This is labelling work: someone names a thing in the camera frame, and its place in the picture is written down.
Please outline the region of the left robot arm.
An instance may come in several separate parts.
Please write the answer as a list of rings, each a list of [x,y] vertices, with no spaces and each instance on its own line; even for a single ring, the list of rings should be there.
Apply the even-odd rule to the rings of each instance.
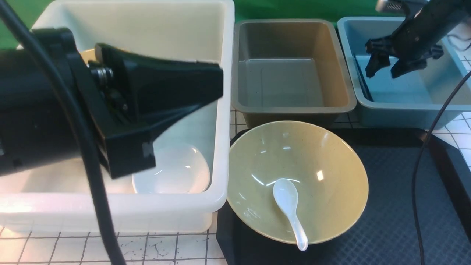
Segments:
[[[223,96],[217,63],[138,55],[105,43],[84,61],[72,31],[32,31],[91,123],[111,178],[155,167],[154,141]],[[47,77],[25,50],[1,51],[1,175],[53,164],[79,150]]]

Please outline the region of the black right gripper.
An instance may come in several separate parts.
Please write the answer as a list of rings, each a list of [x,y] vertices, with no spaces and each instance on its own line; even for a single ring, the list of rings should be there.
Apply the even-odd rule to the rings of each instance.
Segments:
[[[365,68],[368,78],[390,66],[393,79],[424,70],[430,50],[459,23],[470,17],[469,0],[379,0],[380,13],[403,13],[405,20],[388,36],[370,39],[365,50],[370,60]]]

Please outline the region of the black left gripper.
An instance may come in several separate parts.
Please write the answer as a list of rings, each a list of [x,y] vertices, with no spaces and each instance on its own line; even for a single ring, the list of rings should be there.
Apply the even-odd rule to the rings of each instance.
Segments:
[[[186,116],[220,99],[218,63],[159,59],[95,45],[88,66],[67,28],[33,29],[93,134],[94,160],[111,178],[155,167],[153,142]]]

